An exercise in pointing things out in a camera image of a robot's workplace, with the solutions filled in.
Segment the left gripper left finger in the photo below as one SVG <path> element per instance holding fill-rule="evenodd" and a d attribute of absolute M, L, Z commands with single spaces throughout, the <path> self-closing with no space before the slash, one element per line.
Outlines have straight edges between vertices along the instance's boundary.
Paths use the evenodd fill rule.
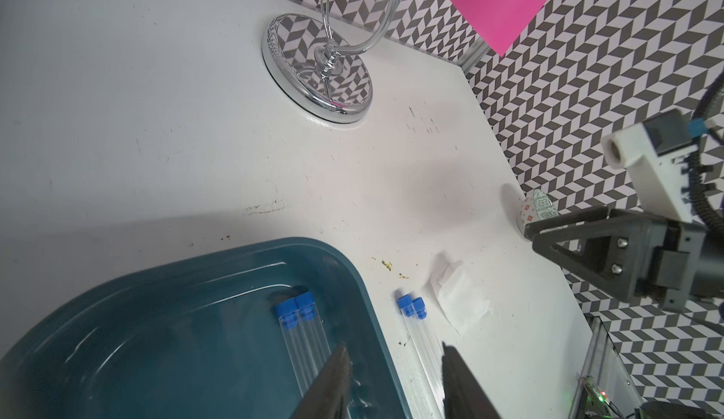
<path fill-rule="evenodd" d="M 292 419 L 343 419 L 347 417 L 352 385 L 348 348 L 338 345 L 297 405 Z"/>

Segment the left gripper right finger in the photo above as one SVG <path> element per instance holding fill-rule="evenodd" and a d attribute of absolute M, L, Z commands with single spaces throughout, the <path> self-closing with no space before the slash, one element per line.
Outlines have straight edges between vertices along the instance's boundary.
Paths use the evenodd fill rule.
<path fill-rule="evenodd" d="M 443 345 L 442 381 L 447 419 L 500 419 L 500 415 L 458 350 Z"/>

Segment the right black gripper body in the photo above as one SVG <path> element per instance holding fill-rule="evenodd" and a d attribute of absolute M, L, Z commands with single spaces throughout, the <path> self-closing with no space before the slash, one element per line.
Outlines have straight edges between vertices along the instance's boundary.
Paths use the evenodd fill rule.
<path fill-rule="evenodd" d="M 667 312 L 683 312 L 690 301 L 722 299 L 723 238 L 701 225 L 669 223 L 635 284 L 635 295 Z"/>

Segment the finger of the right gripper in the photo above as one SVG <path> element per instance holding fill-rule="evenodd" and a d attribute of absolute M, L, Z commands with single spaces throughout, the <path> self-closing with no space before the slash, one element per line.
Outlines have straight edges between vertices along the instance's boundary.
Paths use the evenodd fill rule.
<path fill-rule="evenodd" d="M 607 207 L 547 218 L 524 227 L 538 255 L 630 302 L 645 293 L 650 268 L 650 217 Z"/>

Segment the blue capped test tube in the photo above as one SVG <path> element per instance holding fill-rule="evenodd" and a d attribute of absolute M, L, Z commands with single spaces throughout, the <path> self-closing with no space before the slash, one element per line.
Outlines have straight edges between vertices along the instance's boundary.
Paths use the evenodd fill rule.
<path fill-rule="evenodd" d="M 422 371 L 422 375 L 416 377 L 417 386 L 413 389 L 414 395 L 416 396 L 414 404 L 420 415 L 424 418 L 444 418 L 444 388 L 442 382 L 442 372 L 440 379 L 432 379 L 425 371 L 422 364 L 422 358 L 420 357 L 420 346 L 416 343 L 416 333 L 414 329 L 413 321 L 413 296 L 403 295 L 397 299 L 397 305 L 405 326 L 409 334 L 409 338 L 412 347 L 415 350 L 415 354 L 418 360 L 418 367 Z"/>
<path fill-rule="evenodd" d="M 318 370 L 305 337 L 305 329 L 295 299 L 286 299 L 277 304 L 275 312 L 288 349 L 300 395 L 304 396 L 315 381 Z"/>
<path fill-rule="evenodd" d="M 416 343 L 420 346 L 420 357 L 426 373 L 432 379 L 440 379 L 442 372 L 442 343 L 437 338 L 432 320 L 428 315 L 427 306 L 423 298 L 414 298 L 413 321 Z"/>
<path fill-rule="evenodd" d="M 305 345 L 313 363 L 314 371 L 318 374 L 331 355 L 324 326 L 322 326 L 322 319 L 315 298 L 310 291 L 296 296 L 295 303 L 298 308 L 299 323 L 302 327 Z"/>

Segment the white gauze cloth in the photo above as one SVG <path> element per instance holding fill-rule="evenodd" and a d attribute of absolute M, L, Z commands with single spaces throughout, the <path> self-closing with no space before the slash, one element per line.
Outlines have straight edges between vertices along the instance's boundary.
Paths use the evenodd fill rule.
<path fill-rule="evenodd" d="M 433 270 L 430 284 L 441 311 L 460 335 L 491 313 L 492 304 L 482 284 L 463 262 L 444 261 Z"/>

